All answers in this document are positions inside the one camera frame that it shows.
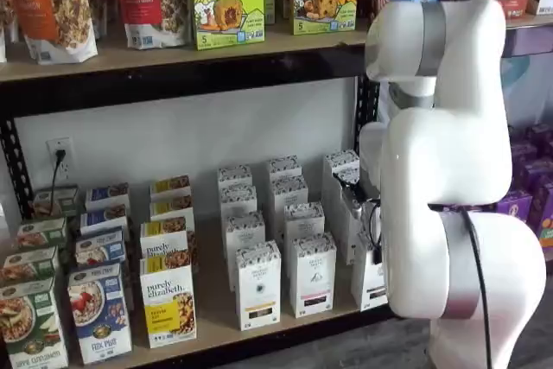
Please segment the white dotted gripper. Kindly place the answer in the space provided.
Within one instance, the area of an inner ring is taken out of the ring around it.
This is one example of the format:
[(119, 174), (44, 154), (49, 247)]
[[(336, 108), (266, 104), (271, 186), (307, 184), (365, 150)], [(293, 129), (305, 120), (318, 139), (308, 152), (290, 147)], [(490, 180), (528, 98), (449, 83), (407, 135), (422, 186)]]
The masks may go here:
[(371, 214), (374, 207), (380, 204), (380, 192), (370, 182), (364, 183), (356, 180), (351, 175), (335, 173), (334, 178), (341, 188), (341, 199), (351, 214), (358, 214), (362, 220), (367, 214)]

